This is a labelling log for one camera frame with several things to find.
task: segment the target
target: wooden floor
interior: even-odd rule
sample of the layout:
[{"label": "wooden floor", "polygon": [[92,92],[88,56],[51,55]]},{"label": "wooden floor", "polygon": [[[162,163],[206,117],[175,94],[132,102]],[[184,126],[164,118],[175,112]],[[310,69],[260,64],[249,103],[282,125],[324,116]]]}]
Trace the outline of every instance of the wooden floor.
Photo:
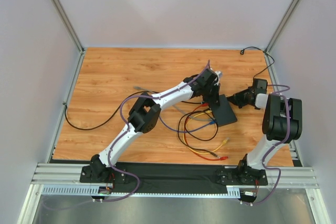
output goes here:
[{"label": "wooden floor", "polygon": [[[253,75],[266,66],[263,53],[255,50],[246,51],[242,56],[238,50],[89,48],[72,95],[68,117],[78,127],[96,126],[105,121],[124,98],[137,92],[133,86],[159,92],[167,90],[185,77],[199,73],[208,59],[211,60],[213,70],[223,72],[220,92],[227,96],[250,86]],[[267,71],[259,77],[270,83]],[[126,103],[123,110],[125,115],[128,115],[134,102],[131,100]],[[185,111],[195,108],[195,105],[185,103],[179,103],[178,106]],[[136,139],[119,161],[237,165],[260,140],[264,113],[252,106],[242,109],[232,107],[238,122],[220,127],[213,140],[201,142],[188,138],[192,146],[213,150],[224,138],[229,137],[228,143],[216,152],[219,156],[228,156],[229,159],[225,161],[212,162],[199,158],[178,141],[175,132],[164,127],[160,121],[150,133]],[[170,107],[161,116],[170,127],[176,128],[181,113]],[[201,124],[192,121],[189,128]],[[76,130],[64,122],[53,159],[89,160],[92,155],[105,149],[123,126],[119,114],[93,131]],[[214,131],[212,125],[195,135],[209,137]],[[289,148],[286,146],[278,151],[269,164],[292,166]]]}]

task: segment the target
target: yellow wire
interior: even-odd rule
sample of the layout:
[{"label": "yellow wire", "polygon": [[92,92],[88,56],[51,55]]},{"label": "yellow wire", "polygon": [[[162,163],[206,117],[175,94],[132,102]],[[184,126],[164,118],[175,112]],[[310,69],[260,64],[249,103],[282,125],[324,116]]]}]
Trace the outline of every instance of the yellow wire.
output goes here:
[{"label": "yellow wire", "polygon": [[[208,110],[208,111],[206,111],[206,112],[201,112],[201,113],[198,113],[198,114],[196,114],[196,115],[193,115],[193,117],[196,118],[196,117],[198,117],[198,116],[200,116],[200,115],[205,115],[205,113],[209,114],[209,113],[212,113],[212,111],[211,111],[211,110]],[[183,139],[184,143],[186,144],[184,134],[182,134],[182,139]],[[224,144],[226,144],[228,140],[229,140],[228,137],[225,138],[225,139],[222,141],[222,143],[219,145],[219,147],[215,148],[215,149],[214,149],[213,151],[211,151],[211,152],[215,152],[215,151],[217,151],[217,150],[218,150],[219,148],[221,148]],[[197,152],[197,151],[195,151],[194,149],[191,149],[190,147],[188,147],[188,148],[189,148],[189,150],[191,150],[192,152],[197,153],[197,154],[201,154],[201,155],[207,155],[207,154],[210,154],[209,152]]]}]

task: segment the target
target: black pad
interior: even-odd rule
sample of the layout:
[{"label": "black pad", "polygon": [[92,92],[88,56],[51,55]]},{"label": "black pad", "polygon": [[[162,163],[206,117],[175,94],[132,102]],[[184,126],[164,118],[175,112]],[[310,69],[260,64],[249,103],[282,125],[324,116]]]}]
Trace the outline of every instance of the black pad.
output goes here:
[{"label": "black pad", "polygon": [[219,96],[219,105],[210,102],[209,107],[217,121],[218,127],[237,122],[237,117],[224,94]]}]

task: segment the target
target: gray cable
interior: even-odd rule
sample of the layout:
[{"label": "gray cable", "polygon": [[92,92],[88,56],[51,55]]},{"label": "gray cable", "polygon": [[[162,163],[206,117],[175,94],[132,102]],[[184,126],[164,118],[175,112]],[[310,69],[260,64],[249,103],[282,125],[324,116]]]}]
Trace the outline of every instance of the gray cable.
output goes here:
[{"label": "gray cable", "polygon": [[[156,93],[155,91],[153,90],[150,90],[150,89],[145,89],[145,88],[142,88],[142,87],[139,87],[139,86],[133,86],[134,89],[136,90],[143,90],[143,91],[147,91],[147,92],[151,92],[151,93]],[[181,110],[178,106],[176,105],[173,105],[174,108],[176,108],[179,112],[181,112],[183,115],[187,114],[185,111]],[[202,119],[202,118],[195,118],[193,116],[190,116],[190,118],[192,118],[193,120],[196,120],[196,121],[201,121],[201,122],[211,122],[212,119],[209,119],[209,118],[206,118],[206,119]]]}]

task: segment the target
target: white wall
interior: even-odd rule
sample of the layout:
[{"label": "white wall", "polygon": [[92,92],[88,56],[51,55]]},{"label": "white wall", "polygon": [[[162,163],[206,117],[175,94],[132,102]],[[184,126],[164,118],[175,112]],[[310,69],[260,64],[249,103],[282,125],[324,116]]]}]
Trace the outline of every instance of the white wall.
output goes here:
[{"label": "white wall", "polygon": [[281,83],[302,99],[303,131],[298,140],[312,166],[336,223],[336,0],[302,0],[272,55]]},{"label": "white wall", "polygon": [[0,222],[16,223],[78,59],[50,0],[0,0]]},{"label": "white wall", "polygon": [[84,46],[266,47],[291,0],[61,0]]}]

